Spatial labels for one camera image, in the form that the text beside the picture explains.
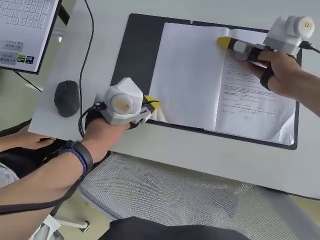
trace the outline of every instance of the gray mesh chair back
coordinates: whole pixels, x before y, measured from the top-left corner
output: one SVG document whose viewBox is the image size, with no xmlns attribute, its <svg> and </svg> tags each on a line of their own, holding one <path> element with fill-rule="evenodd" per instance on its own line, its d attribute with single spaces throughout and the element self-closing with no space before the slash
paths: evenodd
<svg viewBox="0 0 320 240">
<path fill-rule="evenodd" d="M 102 162 L 79 190 L 114 219 L 214 226 L 251 240 L 320 240 L 319 228 L 285 194 L 122 154 Z"/>
</svg>

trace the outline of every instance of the laptop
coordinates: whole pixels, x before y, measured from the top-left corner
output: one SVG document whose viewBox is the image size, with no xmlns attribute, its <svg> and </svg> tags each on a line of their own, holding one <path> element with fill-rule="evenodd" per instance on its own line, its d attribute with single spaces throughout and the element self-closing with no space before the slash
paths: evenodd
<svg viewBox="0 0 320 240">
<path fill-rule="evenodd" d="M 62 0 L 0 0 L 0 68 L 38 74 Z"/>
</svg>

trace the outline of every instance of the purple watch strap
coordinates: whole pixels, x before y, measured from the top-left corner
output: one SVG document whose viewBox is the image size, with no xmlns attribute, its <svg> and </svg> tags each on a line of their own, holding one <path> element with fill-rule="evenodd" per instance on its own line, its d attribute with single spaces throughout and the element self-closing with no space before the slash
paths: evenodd
<svg viewBox="0 0 320 240">
<path fill-rule="evenodd" d="M 87 173 L 87 164 L 86 164 L 85 160 L 83 160 L 82 156 L 80 156 L 77 153 L 77 151 L 73 150 L 72 148 L 65 148 L 65 149 L 62 149 L 62 151 L 61 151 L 61 153 L 66 153 L 66 152 L 74 154 L 79 159 L 79 161 L 81 162 L 82 167 L 83 167 L 83 174 L 81 175 L 81 177 L 84 176 Z"/>
</svg>

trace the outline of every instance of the paper document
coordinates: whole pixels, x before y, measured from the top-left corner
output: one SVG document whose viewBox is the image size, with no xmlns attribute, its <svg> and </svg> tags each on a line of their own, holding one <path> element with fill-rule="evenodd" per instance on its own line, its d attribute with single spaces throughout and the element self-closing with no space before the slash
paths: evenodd
<svg viewBox="0 0 320 240">
<path fill-rule="evenodd" d="M 230 36 L 262 44 L 266 33 L 166 23 L 150 96 L 167 123 L 292 145 L 296 102 L 268 91 L 217 45 Z"/>
</svg>

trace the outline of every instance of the desk surface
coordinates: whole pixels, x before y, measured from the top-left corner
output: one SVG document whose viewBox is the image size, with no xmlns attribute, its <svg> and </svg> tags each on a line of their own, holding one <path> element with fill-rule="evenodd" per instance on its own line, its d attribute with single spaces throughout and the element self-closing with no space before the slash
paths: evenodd
<svg viewBox="0 0 320 240">
<path fill-rule="evenodd" d="M 110 85 L 129 14 L 138 13 L 269 29 L 283 15 L 308 15 L 316 30 L 311 41 L 320 47 L 318 4 L 313 0 L 91 0 L 95 33 L 83 73 L 83 108 Z M 91 19 L 83 0 L 78 0 L 49 79 L 34 113 L 30 130 L 59 139 L 80 139 L 79 115 L 63 118 L 54 105 L 59 82 L 79 81 L 80 69 L 91 36 Z M 320 75 L 320 56 L 303 52 L 303 68 Z M 292 194 L 320 199 L 318 157 L 320 119 L 300 108 L 298 148 L 290 151 L 238 140 L 144 124 L 127 131 L 112 149 L 115 152 L 187 169 L 252 183 Z"/>
</svg>

